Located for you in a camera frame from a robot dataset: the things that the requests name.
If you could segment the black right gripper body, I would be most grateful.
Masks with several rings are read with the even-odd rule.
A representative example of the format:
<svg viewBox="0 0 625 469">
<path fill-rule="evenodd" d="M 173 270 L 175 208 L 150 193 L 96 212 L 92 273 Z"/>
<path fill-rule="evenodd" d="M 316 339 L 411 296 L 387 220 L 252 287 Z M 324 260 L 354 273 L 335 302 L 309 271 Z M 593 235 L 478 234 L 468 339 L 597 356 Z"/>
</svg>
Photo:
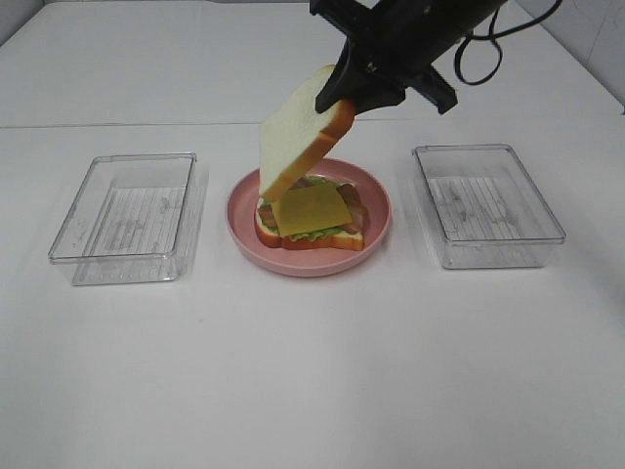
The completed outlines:
<svg viewBox="0 0 625 469">
<path fill-rule="evenodd" d="M 501 1 L 311 1 L 320 15 L 376 58 L 405 89 L 406 81 L 493 14 Z"/>
</svg>

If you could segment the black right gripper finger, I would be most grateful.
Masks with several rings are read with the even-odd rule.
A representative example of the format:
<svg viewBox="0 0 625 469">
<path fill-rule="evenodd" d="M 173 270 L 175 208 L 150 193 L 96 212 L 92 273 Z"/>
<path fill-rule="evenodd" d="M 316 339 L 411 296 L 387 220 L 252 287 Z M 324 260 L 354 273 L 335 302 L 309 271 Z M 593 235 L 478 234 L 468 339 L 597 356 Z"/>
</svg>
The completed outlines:
<svg viewBox="0 0 625 469">
<path fill-rule="evenodd" d="M 414 89 L 429 101 L 439 114 L 445 114 L 458 104 L 455 89 L 429 65 L 406 81 L 406 86 Z"/>
<path fill-rule="evenodd" d="M 391 77 L 392 71 L 355 41 L 346 41 L 330 77 L 315 98 L 314 108 L 322 113 L 341 100 L 350 101 L 355 114 L 397 106 L 404 101 L 405 91 Z"/>
</svg>

